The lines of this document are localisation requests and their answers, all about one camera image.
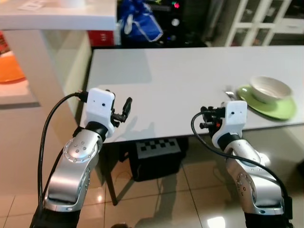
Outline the grey table with black legs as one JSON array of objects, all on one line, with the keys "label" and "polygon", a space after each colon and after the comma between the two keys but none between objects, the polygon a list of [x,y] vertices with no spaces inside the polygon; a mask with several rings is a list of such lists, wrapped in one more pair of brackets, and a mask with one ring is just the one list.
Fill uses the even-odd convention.
[{"label": "grey table with black legs", "polygon": [[298,113],[286,122],[250,110],[244,136],[269,156],[271,169],[299,206],[304,196],[298,170],[304,140],[303,46],[98,49],[87,87],[113,91],[118,111],[126,98],[133,99],[127,122],[104,145],[115,157],[118,148],[135,140],[191,136],[190,120],[201,107],[219,106],[228,100],[227,89],[256,76],[286,83],[298,103]]}]

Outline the green plate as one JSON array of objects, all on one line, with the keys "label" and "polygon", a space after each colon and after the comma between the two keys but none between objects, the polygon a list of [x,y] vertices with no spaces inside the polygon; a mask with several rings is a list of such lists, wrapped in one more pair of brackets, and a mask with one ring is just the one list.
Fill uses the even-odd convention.
[{"label": "green plate", "polygon": [[296,116],[298,108],[293,98],[286,98],[265,104],[254,98],[253,89],[249,85],[239,87],[236,94],[241,100],[246,101],[250,108],[272,119],[289,120]]}]

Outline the red box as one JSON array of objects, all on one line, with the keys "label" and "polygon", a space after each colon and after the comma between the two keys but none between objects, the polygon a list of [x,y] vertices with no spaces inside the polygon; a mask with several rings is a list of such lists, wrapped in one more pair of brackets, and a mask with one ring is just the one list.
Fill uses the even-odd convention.
[{"label": "red box", "polygon": [[113,47],[115,45],[113,31],[89,30],[87,34],[92,47]]}]

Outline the white bowl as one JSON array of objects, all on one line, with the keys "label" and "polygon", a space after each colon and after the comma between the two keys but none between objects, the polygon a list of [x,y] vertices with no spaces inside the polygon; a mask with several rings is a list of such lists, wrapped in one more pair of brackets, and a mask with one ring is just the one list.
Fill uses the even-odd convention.
[{"label": "white bowl", "polygon": [[250,79],[249,85],[252,88],[254,98],[265,104],[284,100],[293,95],[289,85],[267,76],[254,77]]}]

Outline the black box with checkerboard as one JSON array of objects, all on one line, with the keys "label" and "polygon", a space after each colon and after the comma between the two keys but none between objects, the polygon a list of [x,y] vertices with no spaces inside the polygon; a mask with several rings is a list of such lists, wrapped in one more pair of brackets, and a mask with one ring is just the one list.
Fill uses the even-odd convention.
[{"label": "black box with checkerboard", "polygon": [[177,173],[188,148],[186,137],[133,143],[128,152],[133,180],[155,180]]}]

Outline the blue bag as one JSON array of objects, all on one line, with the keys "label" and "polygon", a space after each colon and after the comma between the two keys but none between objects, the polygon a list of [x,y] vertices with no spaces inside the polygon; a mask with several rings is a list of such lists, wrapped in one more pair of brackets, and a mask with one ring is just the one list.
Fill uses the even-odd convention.
[{"label": "blue bag", "polygon": [[163,36],[161,26],[145,0],[122,0],[118,24],[119,32],[131,41],[150,43]]}]

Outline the white kitchen counter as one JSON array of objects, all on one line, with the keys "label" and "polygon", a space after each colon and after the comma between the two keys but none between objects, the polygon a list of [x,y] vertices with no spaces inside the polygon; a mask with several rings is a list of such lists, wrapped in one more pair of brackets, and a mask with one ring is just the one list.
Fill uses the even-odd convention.
[{"label": "white kitchen counter", "polygon": [[0,0],[0,32],[25,81],[0,85],[0,118],[44,119],[67,94],[85,90],[92,55],[89,31],[114,28],[118,0]]}]

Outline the black appliance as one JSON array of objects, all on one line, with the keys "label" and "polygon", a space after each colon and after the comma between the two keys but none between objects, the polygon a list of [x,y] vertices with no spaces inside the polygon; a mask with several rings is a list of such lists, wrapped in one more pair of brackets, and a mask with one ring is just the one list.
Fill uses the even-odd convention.
[{"label": "black appliance", "polygon": [[226,0],[153,0],[154,16],[163,30],[156,41],[163,48],[207,47],[211,25]]}]

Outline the orange object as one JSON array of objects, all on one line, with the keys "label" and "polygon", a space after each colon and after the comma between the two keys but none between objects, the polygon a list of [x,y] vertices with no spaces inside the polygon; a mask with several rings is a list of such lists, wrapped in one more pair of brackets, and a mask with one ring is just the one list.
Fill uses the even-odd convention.
[{"label": "orange object", "polygon": [[4,34],[0,32],[0,84],[15,83],[24,78],[24,72],[11,52]]}]

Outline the white glass-door cabinet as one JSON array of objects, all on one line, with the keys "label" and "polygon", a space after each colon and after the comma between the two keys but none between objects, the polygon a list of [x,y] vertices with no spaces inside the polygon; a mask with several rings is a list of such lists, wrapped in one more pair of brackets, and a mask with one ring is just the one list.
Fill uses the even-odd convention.
[{"label": "white glass-door cabinet", "polygon": [[303,0],[226,0],[218,29],[215,46],[268,46],[276,33],[304,33]]}]

